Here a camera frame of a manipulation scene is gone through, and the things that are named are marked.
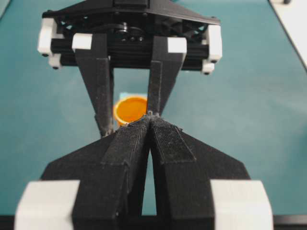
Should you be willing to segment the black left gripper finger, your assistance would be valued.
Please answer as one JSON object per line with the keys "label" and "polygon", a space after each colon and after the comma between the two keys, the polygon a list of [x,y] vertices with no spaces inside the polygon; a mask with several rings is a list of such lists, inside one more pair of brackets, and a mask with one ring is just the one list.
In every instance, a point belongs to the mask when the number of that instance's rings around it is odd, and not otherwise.
{"label": "black left gripper finger", "polygon": [[156,116],[150,140],[157,214],[171,229],[273,229],[264,185],[241,161]]}
{"label": "black left gripper finger", "polygon": [[118,230],[142,212],[150,118],[50,162],[19,201],[17,230]]}

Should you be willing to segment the black white opposite gripper body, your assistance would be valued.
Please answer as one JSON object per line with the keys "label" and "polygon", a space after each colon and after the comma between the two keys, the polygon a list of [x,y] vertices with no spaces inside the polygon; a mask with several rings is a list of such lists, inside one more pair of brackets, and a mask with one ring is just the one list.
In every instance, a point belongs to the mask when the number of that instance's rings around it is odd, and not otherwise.
{"label": "black white opposite gripper body", "polygon": [[223,56],[221,22],[171,0],[85,0],[42,14],[37,50],[51,67],[76,65],[75,51],[106,34],[115,68],[147,69],[154,37],[169,52],[186,51],[184,70],[210,74]]}

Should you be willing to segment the opposite left gripper finger side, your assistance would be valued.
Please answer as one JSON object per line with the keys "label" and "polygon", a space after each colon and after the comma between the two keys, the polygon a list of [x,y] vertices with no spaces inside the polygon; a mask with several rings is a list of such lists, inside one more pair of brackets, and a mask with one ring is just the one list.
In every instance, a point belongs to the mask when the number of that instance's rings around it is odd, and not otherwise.
{"label": "opposite left gripper finger side", "polygon": [[187,40],[185,38],[161,36],[153,38],[147,97],[148,114],[162,114],[186,54]]}
{"label": "opposite left gripper finger side", "polygon": [[113,132],[114,76],[106,34],[76,33],[72,40],[77,66],[92,102],[100,135]]}

